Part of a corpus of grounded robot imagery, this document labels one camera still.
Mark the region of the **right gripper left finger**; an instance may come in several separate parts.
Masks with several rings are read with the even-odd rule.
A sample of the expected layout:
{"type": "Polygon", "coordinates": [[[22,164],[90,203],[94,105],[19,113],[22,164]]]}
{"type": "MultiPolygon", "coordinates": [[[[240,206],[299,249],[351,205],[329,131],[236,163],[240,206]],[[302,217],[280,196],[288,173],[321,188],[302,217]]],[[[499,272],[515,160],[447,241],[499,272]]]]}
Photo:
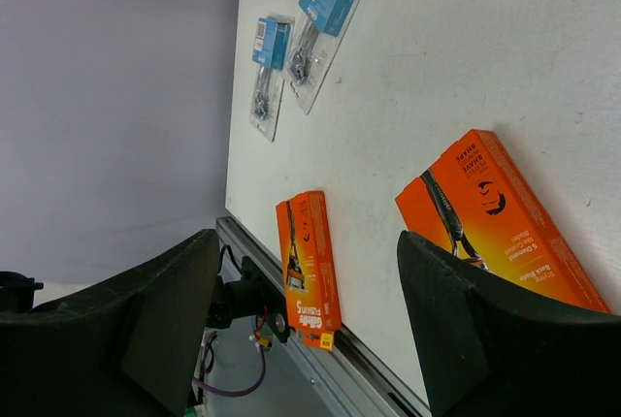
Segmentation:
{"type": "Polygon", "coordinates": [[[2,415],[183,415],[217,269],[217,234],[201,230],[79,292],[2,313],[2,415]]]}

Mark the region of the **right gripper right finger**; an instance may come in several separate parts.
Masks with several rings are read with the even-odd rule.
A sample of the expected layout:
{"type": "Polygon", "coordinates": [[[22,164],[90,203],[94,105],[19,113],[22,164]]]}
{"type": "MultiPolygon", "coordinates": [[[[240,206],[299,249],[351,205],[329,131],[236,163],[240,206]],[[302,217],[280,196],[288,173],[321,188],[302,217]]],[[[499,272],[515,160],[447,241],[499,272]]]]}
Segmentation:
{"type": "Polygon", "coordinates": [[[519,287],[414,232],[397,262],[433,415],[619,415],[619,316],[519,287]]]}

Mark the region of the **orange Fusion box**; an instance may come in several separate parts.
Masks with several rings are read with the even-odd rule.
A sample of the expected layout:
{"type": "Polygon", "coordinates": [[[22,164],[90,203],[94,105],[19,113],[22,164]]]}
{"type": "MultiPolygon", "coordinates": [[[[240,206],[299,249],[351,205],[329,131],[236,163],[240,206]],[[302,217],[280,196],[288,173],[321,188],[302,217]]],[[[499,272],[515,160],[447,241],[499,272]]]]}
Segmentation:
{"type": "Polygon", "coordinates": [[[288,326],[313,347],[311,333],[343,325],[325,195],[302,192],[276,212],[288,326]]]}
{"type": "Polygon", "coordinates": [[[570,305],[609,308],[497,135],[473,129],[397,196],[407,228],[467,264],[570,305]]]}

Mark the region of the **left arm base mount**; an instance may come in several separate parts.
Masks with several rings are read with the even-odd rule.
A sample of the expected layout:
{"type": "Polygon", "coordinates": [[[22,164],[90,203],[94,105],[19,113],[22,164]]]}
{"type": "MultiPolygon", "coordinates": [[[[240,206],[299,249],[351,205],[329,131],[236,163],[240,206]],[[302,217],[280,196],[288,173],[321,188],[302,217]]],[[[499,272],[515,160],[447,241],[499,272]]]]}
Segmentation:
{"type": "Polygon", "coordinates": [[[286,343],[291,328],[284,295],[251,258],[242,258],[241,270],[239,280],[224,281],[220,274],[217,276],[206,326],[222,330],[234,320],[260,316],[278,341],[286,343]]]}

